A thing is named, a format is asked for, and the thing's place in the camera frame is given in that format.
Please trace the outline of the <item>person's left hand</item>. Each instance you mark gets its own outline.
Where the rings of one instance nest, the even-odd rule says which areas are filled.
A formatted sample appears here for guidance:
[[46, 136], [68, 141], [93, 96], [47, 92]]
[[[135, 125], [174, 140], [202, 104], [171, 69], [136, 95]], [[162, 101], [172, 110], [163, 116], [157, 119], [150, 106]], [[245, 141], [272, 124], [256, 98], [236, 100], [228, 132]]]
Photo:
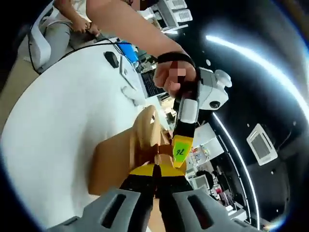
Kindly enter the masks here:
[[164, 62], [156, 67], [154, 83], [171, 97], [175, 97], [181, 88], [182, 77], [184, 81], [194, 81], [196, 78], [194, 66], [186, 61]]

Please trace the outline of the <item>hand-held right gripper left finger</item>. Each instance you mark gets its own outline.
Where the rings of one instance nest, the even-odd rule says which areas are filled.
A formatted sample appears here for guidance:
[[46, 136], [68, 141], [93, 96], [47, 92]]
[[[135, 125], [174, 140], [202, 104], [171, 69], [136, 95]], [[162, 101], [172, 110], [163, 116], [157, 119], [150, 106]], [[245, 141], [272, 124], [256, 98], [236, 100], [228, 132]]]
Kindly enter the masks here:
[[153, 208], [155, 164], [131, 171], [120, 188], [113, 188], [48, 232], [144, 232]]

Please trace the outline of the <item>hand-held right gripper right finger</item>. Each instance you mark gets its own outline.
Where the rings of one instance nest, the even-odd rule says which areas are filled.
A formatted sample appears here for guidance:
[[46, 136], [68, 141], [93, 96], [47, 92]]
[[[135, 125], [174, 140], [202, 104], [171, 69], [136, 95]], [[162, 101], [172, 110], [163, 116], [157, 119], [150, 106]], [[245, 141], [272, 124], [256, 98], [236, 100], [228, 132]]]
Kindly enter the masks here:
[[201, 189], [193, 189], [181, 170], [160, 166], [156, 197], [167, 232], [256, 232], [231, 219], [223, 205]]

